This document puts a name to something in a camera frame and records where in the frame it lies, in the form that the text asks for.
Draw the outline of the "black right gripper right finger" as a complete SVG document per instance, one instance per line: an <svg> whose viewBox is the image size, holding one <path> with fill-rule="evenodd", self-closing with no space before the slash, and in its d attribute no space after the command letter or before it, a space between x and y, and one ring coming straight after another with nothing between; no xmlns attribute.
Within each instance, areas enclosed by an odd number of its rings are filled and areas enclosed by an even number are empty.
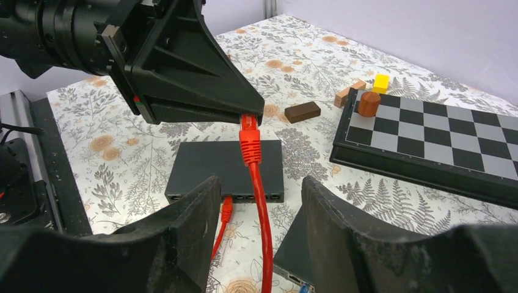
<svg viewBox="0 0 518 293"><path fill-rule="evenodd" d="M404 230L342 200L311 176L302 208L317 292L516 292L517 226Z"/></svg>

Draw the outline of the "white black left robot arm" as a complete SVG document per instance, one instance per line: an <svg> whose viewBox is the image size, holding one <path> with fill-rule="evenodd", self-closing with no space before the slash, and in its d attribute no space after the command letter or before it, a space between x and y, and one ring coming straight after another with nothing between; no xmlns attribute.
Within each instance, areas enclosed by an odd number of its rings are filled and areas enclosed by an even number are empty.
<svg viewBox="0 0 518 293"><path fill-rule="evenodd" d="M211 35L203 1L2 1L1 55L110 76L135 115L162 122L263 118L264 99Z"/></svg>

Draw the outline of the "black network switch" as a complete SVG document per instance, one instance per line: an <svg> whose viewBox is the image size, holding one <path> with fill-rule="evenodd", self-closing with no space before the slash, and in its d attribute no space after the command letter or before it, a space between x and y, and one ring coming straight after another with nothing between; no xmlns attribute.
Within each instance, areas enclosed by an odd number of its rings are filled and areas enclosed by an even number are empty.
<svg viewBox="0 0 518 293"><path fill-rule="evenodd" d="M260 173L268 203L283 203L284 177L282 143L261 142ZM244 165L238 141L182 142L179 144L165 189L170 202L179 200L210 176L221 182L221 197L234 203L253 203L254 188L249 169Z"/></svg>
<svg viewBox="0 0 518 293"><path fill-rule="evenodd" d="M273 260L274 273L301 286L302 292L315 292L303 208L296 214Z"/></svg>

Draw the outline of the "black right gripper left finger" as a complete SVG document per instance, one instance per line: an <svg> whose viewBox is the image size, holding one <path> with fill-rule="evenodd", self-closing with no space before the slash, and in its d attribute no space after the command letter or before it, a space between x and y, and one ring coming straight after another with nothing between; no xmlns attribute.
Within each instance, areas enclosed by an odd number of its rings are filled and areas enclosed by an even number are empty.
<svg viewBox="0 0 518 293"><path fill-rule="evenodd" d="M212 176L111 234L2 228L1 291L205 292L220 199Z"/></svg>

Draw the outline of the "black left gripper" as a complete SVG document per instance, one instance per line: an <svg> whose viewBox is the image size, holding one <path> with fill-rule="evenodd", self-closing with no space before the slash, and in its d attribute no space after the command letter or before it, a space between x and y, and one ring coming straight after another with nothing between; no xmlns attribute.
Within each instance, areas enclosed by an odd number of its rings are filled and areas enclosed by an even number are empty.
<svg viewBox="0 0 518 293"><path fill-rule="evenodd" d="M262 122L265 101L208 30L201 1L95 1L97 46L147 123Z"/></svg>

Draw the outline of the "black white chessboard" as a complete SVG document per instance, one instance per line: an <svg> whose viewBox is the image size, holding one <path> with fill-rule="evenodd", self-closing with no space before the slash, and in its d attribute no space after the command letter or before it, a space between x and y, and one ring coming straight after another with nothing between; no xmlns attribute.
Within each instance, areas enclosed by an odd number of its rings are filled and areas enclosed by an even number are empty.
<svg viewBox="0 0 518 293"><path fill-rule="evenodd" d="M517 208L517 118L382 95L374 117L352 89L330 161Z"/></svg>

